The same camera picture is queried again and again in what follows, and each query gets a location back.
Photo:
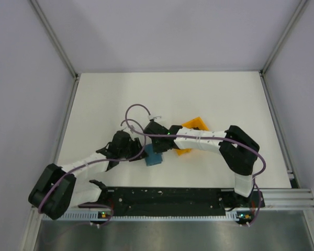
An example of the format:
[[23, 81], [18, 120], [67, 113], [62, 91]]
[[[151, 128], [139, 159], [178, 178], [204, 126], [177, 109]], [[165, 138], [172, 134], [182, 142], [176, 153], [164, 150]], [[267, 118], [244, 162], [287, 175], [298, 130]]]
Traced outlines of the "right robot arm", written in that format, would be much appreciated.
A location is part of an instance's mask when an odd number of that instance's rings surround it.
[[235, 203], [240, 207], [246, 207], [252, 202], [253, 166], [260, 147], [238, 126], [231, 125], [225, 131], [213, 132], [189, 129], [180, 125], [166, 128], [155, 121], [150, 121], [143, 133], [151, 139], [155, 153], [171, 149], [196, 149], [220, 154], [234, 172]]

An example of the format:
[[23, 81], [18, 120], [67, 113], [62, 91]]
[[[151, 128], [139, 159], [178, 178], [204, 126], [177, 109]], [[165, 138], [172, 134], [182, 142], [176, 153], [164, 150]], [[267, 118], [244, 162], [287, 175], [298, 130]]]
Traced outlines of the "blue leather card holder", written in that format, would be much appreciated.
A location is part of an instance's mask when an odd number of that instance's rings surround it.
[[144, 160], [148, 167], [158, 165], [163, 162], [162, 153], [155, 153], [153, 151], [152, 144], [146, 145], [144, 150], [147, 154]]

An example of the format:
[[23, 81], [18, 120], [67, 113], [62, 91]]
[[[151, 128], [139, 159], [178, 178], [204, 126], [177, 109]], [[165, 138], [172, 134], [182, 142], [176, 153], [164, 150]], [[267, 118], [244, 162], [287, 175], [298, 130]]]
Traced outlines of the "orange plastic card stand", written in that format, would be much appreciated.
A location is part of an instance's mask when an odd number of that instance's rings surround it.
[[[201, 117], [196, 117], [188, 122], [185, 122], [182, 124], [182, 127], [189, 128], [189, 129], [195, 129], [195, 130], [205, 130], [209, 131], [209, 128], [206, 126], [204, 121], [202, 120]], [[187, 154], [191, 152], [191, 149], [180, 149], [180, 150], [175, 150], [178, 156]]]

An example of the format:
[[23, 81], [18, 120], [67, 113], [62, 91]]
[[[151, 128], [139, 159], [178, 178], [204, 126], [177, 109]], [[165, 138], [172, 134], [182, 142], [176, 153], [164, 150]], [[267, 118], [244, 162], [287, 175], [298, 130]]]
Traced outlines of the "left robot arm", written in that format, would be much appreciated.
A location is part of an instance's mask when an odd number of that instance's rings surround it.
[[119, 130], [104, 147], [82, 160], [62, 166], [49, 164], [32, 188], [28, 202], [52, 220], [60, 218], [69, 208], [88, 202], [103, 207], [108, 202], [108, 194], [96, 175], [110, 171], [121, 162], [145, 158], [145, 145], [131, 133]]

